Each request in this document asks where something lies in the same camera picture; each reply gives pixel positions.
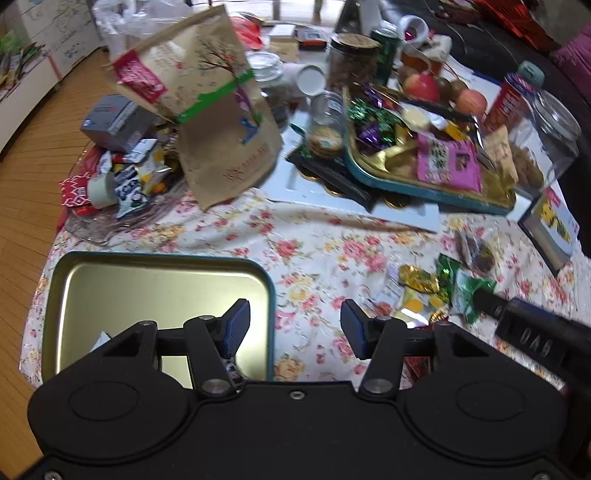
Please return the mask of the white plastic bag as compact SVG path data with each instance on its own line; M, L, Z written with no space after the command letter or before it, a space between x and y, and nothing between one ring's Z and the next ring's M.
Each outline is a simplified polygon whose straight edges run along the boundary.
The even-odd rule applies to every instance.
M193 10L182 0L99 0L92 13L113 61L145 38L191 16Z

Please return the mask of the white cup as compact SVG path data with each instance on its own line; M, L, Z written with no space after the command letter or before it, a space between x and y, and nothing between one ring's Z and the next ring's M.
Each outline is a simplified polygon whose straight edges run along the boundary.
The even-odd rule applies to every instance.
M325 73L311 64L286 63L283 65L283 80L290 88L293 98L315 97L325 91Z

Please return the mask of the red tube snack can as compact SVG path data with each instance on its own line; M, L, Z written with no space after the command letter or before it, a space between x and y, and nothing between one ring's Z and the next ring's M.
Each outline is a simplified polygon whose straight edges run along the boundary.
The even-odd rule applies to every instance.
M527 80L517 73L507 74L483 121L484 129L492 133L505 126L511 131L529 112L529 102L534 99L535 94L535 87Z

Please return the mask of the black white snack packet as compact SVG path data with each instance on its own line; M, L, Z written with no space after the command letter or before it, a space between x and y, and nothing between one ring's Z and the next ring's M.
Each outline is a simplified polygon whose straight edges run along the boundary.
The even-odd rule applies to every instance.
M134 168L131 168L128 173L122 172L119 177L120 180L117 180L115 188L118 197L115 216L117 220L144 209L148 204L148 198L142 191L142 183Z

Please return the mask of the tape roll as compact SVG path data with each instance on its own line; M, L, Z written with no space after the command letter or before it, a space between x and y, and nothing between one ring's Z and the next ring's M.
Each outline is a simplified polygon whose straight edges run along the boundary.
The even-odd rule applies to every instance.
M87 183L87 196L91 205L96 209L115 205L118 202L115 188L116 182L111 172L92 176Z

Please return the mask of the yellow white snack packet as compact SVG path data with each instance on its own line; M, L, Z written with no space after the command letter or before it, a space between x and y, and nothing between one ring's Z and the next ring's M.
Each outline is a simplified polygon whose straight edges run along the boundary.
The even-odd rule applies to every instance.
M406 287L394 319L402 320L408 328L421 328L429 326L445 311L446 304L438 295Z

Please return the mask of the pink snack packet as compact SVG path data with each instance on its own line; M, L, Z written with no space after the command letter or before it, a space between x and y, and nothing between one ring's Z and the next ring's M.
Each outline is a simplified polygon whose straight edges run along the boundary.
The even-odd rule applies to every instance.
M481 170L472 141L444 141L419 134L417 145L417 177L420 181L482 192Z

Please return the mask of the white flat box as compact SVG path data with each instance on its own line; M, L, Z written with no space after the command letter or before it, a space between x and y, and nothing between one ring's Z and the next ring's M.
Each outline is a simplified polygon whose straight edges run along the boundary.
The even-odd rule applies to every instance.
M365 186L349 173L342 159L325 160L311 155L304 142L304 127L309 118L307 112L297 110L281 133L283 150L273 172L259 185L267 198L369 215L430 232L439 230L437 204Z

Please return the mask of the brown kraft snack bag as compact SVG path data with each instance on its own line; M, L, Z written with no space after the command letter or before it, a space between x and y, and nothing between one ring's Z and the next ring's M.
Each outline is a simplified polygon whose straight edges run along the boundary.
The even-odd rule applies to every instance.
M116 90L176 125L177 151L201 209L266 178L280 129L222 5L140 41L106 69Z

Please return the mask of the small clear cracker jar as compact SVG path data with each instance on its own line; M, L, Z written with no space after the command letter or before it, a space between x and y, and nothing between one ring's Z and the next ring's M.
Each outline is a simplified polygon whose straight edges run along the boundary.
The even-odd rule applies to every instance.
M315 157L332 160L344 149L345 119L342 95L324 91L311 99L305 144Z

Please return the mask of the white candy sachet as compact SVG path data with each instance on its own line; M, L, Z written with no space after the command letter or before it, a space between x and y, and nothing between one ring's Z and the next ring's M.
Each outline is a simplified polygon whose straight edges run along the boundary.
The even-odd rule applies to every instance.
M101 331L97 340L92 345L90 351L93 352L111 340L111 337L105 332Z

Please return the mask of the green white snack packet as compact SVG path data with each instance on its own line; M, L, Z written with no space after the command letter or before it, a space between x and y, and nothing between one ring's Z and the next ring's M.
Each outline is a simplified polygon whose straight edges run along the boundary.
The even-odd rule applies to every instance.
M464 270L459 270L452 295L452 313L461 315L467 324L473 324L479 317L480 311L474 304L474 294L483 289L493 293L497 282L493 279L473 277Z

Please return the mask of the dark plum snack packet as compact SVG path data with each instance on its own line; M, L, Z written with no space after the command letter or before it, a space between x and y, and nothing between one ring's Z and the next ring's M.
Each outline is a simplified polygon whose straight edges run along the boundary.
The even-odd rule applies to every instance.
M482 238L467 231L457 233L460 254L465 265L480 275L491 275L496 267L494 253Z

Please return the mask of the red apple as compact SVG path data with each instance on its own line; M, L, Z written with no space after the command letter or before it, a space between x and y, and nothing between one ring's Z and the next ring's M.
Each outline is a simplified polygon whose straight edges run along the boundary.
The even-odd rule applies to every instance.
M488 101L486 97L479 91L472 89L462 90L455 102L457 111L477 117L482 117L487 107Z
M424 74L412 74L403 82L403 92L411 97L430 101L440 101L440 87L437 81Z

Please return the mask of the red candy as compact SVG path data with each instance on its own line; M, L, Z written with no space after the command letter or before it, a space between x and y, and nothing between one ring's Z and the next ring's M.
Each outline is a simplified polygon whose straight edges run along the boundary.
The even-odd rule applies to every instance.
M406 357L404 361L412 384L415 384L432 372L432 361L430 357L412 356Z

